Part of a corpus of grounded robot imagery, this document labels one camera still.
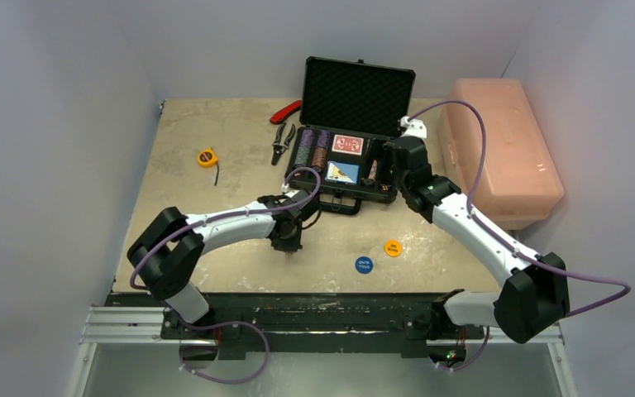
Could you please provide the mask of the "black poker set case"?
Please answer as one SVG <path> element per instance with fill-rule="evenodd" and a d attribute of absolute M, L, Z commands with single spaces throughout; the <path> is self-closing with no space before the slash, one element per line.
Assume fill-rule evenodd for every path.
<path fill-rule="evenodd" d="M 330 60 L 310 56 L 305 63 L 300 126 L 296 144 L 290 152 L 286 175 L 294 189 L 320 188 L 322 210 L 341 215 L 356 215 L 364 202 L 390 204 L 397 197 L 392 162 L 385 144 L 399 136 L 399 120 L 406 115 L 416 74 L 411 69 L 370 65 L 363 60 Z M 304 129 L 314 132 L 313 144 L 305 167 L 294 168 L 294 158 Z M 331 133 L 327 162 L 338 161 L 360 166 L 356 185 L 325 180 L 327 163 L 321 174 L 311 167 L 318 134 Z M 364 139 L 362 155 L 332 152 L 336 134 Z M 378 172 L 375 184 L 367 186 L 373 160 Z M 381 190 L 390 185 L 390 191 Z"/>

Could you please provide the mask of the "blue small blind button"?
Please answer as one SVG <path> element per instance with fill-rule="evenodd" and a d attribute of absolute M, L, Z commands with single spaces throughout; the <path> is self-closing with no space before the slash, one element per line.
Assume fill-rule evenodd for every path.
<path fill-rule="evenodd" d="M 355 260 L 355 269 L 362 275 L 369 274 L 374 269 L 375 263 L 367 256 L 360 256 Z"/>

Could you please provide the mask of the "orange big blind button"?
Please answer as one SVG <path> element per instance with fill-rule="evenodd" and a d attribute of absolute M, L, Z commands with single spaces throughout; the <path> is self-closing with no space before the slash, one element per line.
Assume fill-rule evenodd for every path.
<path fill-rule="evenodd" d="M 403 246 L 397 240 L 389 240 L 384 244 L 384 253 L 390 257 L 398 257 L 403 253 Z"/>

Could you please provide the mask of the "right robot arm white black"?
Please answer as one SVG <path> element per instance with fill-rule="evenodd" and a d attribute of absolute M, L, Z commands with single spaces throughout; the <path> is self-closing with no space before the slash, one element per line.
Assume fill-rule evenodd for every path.
<path fill-rule="evenodd" d="M 450 179 L 435 175 L 423 140 L 388 142 L 396 187 L 407 206 L 462 244 L 501 286 L 499 293 L 455 290 L 434 304 L 433 330 L 449 337 L 465 325 L 499 328 L 525 343 L 570 313 L 566 265 L 516 242 L 469 203 Z"/>

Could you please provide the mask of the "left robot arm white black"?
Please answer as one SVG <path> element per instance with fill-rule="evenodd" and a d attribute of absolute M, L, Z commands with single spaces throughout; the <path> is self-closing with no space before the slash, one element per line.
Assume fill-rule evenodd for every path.
<path fill-rule="evenodd" d="M 128 249 L 133 267 L 130 286 L 166 303 L 191 337 L 206 337 L 213 327 L 211 306 L 191 280 L 201 256 L 265 238 L 278 251 L 296 252 L 303 222 L 318 208 L 317 195 L 306 190 L 261 196 L 245 206 L 209 214 L 166 208 Z"/>

